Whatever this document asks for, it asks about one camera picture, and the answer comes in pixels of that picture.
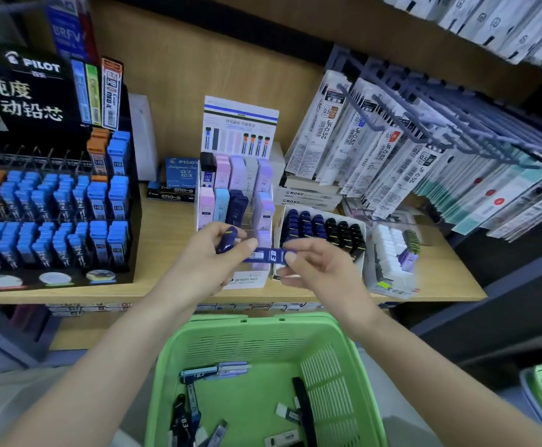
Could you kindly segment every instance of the wooden shelf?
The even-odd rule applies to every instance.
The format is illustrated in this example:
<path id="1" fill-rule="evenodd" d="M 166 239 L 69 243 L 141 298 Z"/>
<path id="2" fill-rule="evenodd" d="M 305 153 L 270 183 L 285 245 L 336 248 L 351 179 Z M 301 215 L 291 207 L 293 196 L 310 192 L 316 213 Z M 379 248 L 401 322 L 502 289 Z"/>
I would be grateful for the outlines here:
<path id="1" fill-rule="evenodd" d="M 124 303 L 145 296 L 170 268 L 194 233 L 194 206 L 179 202 L 146 199 L 141 186 L 143 221 L 134 282 L 120 285 L 45 288 L 0 292 L 0 304 L 29 303 Z M 486 297 L 474 277 L 453 249 L 434 228 L 427 228 L 431 246 L 423 246 L 416 274 L 421 291 L 414 301 L 478 301 Z M 392 297 L 371 294 L 377 302 Z M 222 302 L 269 303 L 279 301 L 317 301 L 314 294 L 282 285 L 269 278 L 264 288 L 224 290 L 206 300 Z"/>

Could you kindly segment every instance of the hand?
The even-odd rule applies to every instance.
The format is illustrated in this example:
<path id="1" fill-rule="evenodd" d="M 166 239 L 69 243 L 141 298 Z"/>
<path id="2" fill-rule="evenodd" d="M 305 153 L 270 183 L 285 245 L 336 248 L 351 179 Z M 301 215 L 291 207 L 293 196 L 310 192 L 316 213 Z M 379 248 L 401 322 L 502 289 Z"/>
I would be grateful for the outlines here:
<path id="1" fill-rule="evenodd" d="M 312 290 L 350 338 L 361 339 L 383 315 L 349 254 L 322 238 L 299 238 L 283 247 L 298 253 L 285 254 L 289 266 L 278 270 L 282 284 Z"/>
<path id="2" fill-rule="evenodd" d="M 257 247 L 256 238 L 249 238 L 223 254 L 216 254 L 215 247 L 229 224 L 210 223 L 195 233 L 171 269 L 161 279 L 154 293 L 178 302 L 179 309 L 191 309 L 208 296 L 218 293 L 227 285 L 233 270 Z M 239 239 L 246 238 L 237 229 Z"/>

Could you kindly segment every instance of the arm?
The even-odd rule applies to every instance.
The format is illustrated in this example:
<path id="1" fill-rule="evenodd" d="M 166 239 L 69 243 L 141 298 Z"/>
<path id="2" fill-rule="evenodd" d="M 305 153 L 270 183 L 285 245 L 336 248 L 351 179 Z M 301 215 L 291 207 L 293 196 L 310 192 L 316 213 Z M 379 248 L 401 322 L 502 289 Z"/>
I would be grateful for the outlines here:
<path id="1" fill-rule="evenodd" d="M 212 223 L 196 233 L 155 288 L 22 415 L 0 447 L 109 445 L 167 339 L 256 247 L 250 239 L 216 255 L 226 227 Z M 246 234 L 239 229 L 239 236 Z"/>
<path id="2" fill-rule="evenodd" d="M 298 254 L 286 254 L 282 282 L 316 294 L 444 445 L 542 447 L 542 427 L 384 314 L 348 254 L 320 239 L 293 240 L 285 247 Z"/>

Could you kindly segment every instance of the store shelf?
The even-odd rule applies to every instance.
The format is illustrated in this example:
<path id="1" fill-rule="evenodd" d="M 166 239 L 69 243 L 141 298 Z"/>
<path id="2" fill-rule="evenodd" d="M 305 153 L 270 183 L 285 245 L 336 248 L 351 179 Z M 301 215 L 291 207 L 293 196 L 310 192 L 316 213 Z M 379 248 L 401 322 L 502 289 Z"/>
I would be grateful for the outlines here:
<path id="1" fill-rule="evenodd" d="M 136 271 L 132 284 L 91 285 L 88 287 L 46 288 L 0 292 L 0 304 L 22 303 L 123 303 L 145 296 L 170 268 L 194 232 L 194 206 L 179 202 L 146 199 L 141 186 L 143 221 Z M 478 301 L 486 297 L 482 288 L 434 228 L 427 228 L 431 246 L 422 248 L 417 261 L 417 281 L 421 291 L 415 301 Z M 377 302 L 394 298 L 372 294 Z M 264 288 L 224 290 L 206 302 L 268 303 L 278 301 L 317 301 L 300 288 L 290 288 L 269 279 Z"/>

